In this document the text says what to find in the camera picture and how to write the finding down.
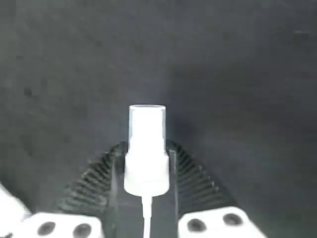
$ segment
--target white bracket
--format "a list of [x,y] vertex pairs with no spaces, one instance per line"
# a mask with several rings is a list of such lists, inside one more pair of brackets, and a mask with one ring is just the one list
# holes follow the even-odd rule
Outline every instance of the white bracket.
[[185,214],[178,222],[179,238],[266,238],[237,207]]
[[104,238],[96,217],[37,213],[13,231],[14,238]]

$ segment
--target screw hole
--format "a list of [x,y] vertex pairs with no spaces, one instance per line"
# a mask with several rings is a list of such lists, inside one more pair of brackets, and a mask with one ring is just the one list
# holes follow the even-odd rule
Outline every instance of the screw hole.
[[91,226],[89,224],[80,224],[78,225],[74,232],[74,238],[87,238],[91,233]]
[[238,226],[243,223],[241,217],[233,213],[224,215],[223,221],[228,226]]
[[51,234],[55,229],[55,222],[43,223],[38,229],[38,235],[43,237]]
[[191,219],[187,223],[187,228],[191,232],[204,232],[207,230],[205,223],[199,219]]

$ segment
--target plastic cap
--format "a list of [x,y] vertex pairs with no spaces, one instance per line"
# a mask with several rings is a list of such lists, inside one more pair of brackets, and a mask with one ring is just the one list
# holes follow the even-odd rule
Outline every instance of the plastic cap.
[[165,113],[161,105],[131,105],[129,108],[129,148],[131,144],[155,144],[163,140],[165,148]]

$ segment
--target mounting hole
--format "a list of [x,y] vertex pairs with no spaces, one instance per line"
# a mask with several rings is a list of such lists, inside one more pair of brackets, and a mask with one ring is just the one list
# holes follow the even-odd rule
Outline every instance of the mounting hole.
[[238,226],[238,225],[241,225],[243,223],[241,217],[234,214],[234,213],[229,213],[229,214],[224,215],[223,221],[228,226]]
[[89,224],[83,223],[76,226],[73,236],[74,238],[87,238],[91,233],[91,226]]
[[55,222],[45,222],[38,229],[38,235],[43,237],[51,234],[55,229]]
[[187,228],[191,232],[204,232],[207,230],[205,223],[199,219],[191,219],[187,223]]

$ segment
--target dark gray background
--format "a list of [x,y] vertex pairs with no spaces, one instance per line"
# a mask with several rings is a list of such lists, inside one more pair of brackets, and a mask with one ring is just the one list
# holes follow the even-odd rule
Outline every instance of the dark gray background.
[[33,211],[126,138],[130,104],[158,103],[270,238],[317,236],[317,1],[13,2],[0,181]]

